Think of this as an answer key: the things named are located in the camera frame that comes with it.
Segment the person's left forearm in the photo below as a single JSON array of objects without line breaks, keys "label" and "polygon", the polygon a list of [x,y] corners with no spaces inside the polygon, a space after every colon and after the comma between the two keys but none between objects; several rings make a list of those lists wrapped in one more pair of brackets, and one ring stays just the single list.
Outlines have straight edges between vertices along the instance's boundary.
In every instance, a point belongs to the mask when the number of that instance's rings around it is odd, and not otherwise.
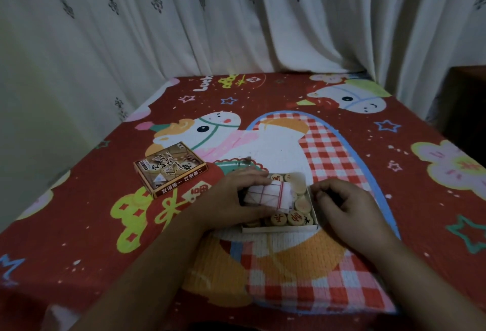
[{"label": "person's left forearm", "polygon": [[154,331],[210,229],[206,210],[195,204],[179,214],[70,331]]}]

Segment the white paper chess board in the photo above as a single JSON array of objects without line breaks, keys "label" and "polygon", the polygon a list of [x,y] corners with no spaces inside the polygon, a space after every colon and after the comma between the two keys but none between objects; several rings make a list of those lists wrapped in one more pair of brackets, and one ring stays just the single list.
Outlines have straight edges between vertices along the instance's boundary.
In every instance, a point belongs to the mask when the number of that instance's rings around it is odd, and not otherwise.
[{"label": "white paper chess board", "polygon": [[269,206],[288,213],[294,207],[292,185],[285,181],[272,181],[270,185],[251,186],[243,199],[246,206]]}]

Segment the dark wooden cabinet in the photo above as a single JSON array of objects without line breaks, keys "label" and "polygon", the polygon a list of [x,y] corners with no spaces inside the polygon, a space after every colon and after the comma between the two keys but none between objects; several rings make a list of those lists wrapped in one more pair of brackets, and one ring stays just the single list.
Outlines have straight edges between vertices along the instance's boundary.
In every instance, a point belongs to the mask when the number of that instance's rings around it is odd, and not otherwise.
[{"label": "dark wooden cabinet", "polygon": [[452,67],[443,90],[443,136],[486,167],[486,64]]}]

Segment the person's left hand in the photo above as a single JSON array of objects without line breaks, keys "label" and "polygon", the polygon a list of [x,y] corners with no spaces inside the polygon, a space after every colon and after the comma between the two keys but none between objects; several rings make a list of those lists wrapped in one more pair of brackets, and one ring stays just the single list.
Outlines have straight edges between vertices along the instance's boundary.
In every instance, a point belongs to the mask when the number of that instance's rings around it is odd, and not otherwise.
[{"label": "person's left hand", "polygon": [[240,204],[239,193],[244,188],[270,184],[271,180],[265,170],[255,167],[238,169],[201,194],[186,212],[203,232],[253,222],[255,220],[241,220],[242,208],[268,206],[243,206]]}]

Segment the white patterned curtain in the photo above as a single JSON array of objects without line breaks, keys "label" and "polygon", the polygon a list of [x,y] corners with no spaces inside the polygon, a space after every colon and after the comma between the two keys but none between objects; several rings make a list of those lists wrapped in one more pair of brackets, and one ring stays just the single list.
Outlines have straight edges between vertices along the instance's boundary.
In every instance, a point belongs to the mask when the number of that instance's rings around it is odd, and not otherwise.
[{"label": "white patterned curtain", "polygon": [[165,81],[366,70],[441,127],[486,0],[0,0],[0,232]]}]

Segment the brown printed chess box lid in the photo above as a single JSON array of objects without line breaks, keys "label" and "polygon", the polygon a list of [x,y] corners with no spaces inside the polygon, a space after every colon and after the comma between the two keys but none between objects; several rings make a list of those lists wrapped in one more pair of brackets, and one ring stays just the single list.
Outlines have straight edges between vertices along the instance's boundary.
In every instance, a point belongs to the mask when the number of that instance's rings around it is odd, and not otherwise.
[{"label": "brown printed chess box lid", "polygon": [[208,170],[208,164],[178,142],[133,163],[147,192],[156,199]]}]

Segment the red cartoon print blanket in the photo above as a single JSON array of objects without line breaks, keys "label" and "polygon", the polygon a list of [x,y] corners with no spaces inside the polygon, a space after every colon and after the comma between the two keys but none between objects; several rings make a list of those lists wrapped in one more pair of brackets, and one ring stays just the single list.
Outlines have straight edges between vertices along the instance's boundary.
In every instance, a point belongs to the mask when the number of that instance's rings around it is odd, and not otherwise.
[{"label": "red cartoon print blanket", "polygon": [[[154,199],[133,163],[183,142],[208,170]],[[0,234],[0,331],[69,328],[203,192],[250,164],[370,192],[394,233],[486,312],[486,167],[365,72],[167,80]],[[413,330],[317,225],[206,236],[164,330]]]}]

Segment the person's right hand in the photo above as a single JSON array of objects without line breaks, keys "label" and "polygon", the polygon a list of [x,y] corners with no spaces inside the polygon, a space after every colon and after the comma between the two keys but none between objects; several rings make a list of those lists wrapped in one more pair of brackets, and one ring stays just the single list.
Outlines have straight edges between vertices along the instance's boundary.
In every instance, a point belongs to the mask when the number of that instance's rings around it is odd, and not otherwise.
[{"label": "person's right hand", "polygon": [[375,261],[400,250],[403,243],[386,222],[373,196],[357,185],[344,181],[344,203],[317,212],[324,215],[339,239],[348,247]]}]

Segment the person's right forearm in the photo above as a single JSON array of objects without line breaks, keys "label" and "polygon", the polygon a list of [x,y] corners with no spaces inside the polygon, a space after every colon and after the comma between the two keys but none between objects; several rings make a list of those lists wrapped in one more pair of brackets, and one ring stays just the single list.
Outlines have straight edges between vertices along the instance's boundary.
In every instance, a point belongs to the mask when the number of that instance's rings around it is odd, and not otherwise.
[{"label": "person's right forearm", "polygon": [[425,331],[486,331],[486,314],[442,279],[403,242],[365,241],[373,263],[405,313]]}]

